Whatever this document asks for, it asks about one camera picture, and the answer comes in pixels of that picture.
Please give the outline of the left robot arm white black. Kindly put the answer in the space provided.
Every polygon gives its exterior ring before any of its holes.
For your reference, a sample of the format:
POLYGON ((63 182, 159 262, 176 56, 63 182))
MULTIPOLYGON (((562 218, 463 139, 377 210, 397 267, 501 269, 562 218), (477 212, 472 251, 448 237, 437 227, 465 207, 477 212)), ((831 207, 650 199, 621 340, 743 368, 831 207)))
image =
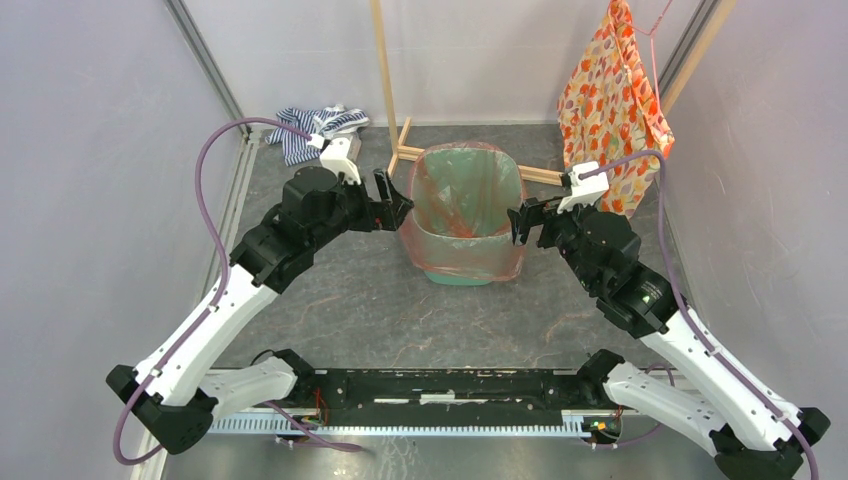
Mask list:
POLYGON ((283 400, 306 405, 314 381, 282 355, 224 374, 210 369, 238 333, 314 264, 315 254, 348 231, 396 231, 414 203, 388 173, 374 172, 379 199, 363 182, 324 167, 304 167, 282 197, 226 256, 220 279, 178 329, 136 366, 117 365, 107 385, 129 415, 158 441, 157 451, 180 454, 213 422, 245 408, 283 400))

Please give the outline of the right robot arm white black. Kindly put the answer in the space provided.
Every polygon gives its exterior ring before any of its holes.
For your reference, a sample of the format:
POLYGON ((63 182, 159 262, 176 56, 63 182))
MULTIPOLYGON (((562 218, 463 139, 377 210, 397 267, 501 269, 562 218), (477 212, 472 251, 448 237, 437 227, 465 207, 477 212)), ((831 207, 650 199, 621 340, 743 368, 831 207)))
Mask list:
POLYGON ((558 251, 604 318, 694 387, 687 393, 600 350, 579 371, 585 405, 639 411, 698 445, 730 479, 791 479, 813 465, 828 417, 783 399, 725 350, 672 284, 640 261, 641 240, 626 218, 591 206, 559 211, 537 199, 508 218, 517 244, 539 227, 538 246, 558 251))

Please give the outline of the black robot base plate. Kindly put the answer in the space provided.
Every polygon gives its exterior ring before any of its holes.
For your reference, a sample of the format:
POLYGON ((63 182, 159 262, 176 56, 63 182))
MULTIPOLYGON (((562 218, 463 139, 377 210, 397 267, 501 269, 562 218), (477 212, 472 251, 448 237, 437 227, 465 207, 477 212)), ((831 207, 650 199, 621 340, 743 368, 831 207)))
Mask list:
POLYGON ((319 411, 332 427, 541 427, 565 411, 618 408, 600 387, 555 369, 330 368, 276 404, 319 411))

